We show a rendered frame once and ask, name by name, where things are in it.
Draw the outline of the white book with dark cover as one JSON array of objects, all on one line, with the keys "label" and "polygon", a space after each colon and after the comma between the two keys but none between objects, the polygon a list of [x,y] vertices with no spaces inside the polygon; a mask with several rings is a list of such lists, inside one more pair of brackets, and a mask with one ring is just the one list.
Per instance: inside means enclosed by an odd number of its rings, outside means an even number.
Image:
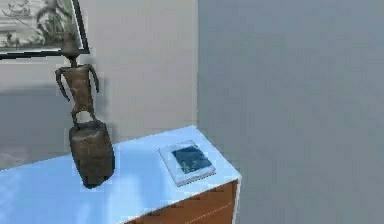
[{"label": "white book with dark cover", "polygon": [[192,140],[160,148],[158,152],[177,187],[216,173],[202,148]]}]

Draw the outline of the white topped brown cupboard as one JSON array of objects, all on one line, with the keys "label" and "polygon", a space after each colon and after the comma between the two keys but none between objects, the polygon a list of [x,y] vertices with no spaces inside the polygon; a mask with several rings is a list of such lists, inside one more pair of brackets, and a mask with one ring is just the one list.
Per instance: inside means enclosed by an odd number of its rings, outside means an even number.
[{"label": "white topped brown cupboard", "polygon": [[[172,151],[195,145],[215,173],[178,186]],[[194,126],[114,145],[115,171],[83,186],[70,155],[0,171],[0,224],[235,224],[240,173]]]}]

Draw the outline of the brown figure statue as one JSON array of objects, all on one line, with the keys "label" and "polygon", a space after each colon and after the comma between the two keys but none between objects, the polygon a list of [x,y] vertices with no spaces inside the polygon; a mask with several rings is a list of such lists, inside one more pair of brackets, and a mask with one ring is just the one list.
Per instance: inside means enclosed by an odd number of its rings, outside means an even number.
[{"label": "brown figure statue", "polygon": [[91,92],[93,78],[96,92],[99,79],[91,64],[78,64],[80,49],[71,32],[63,34],[61,54],[70,62],[69,66],[55,70],[56,82],[63,97],[70,101],[64,88],[65,79],[73,97],[70,112],[73,126],[69,130],[69,143],[73,161],[83,185],[92,189],[102,185],[114,173],[115,155],[107,126],[96,118]]}]

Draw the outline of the black framed wall picture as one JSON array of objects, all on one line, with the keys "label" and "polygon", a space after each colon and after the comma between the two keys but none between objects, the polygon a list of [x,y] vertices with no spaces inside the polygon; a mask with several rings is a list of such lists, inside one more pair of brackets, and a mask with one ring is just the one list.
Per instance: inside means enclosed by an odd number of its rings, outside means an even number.
[{"label": "black framed wall picture", "polygon": [[79,0],[0,0],[0,60],[60,56],[65,32],[89,53]]}]

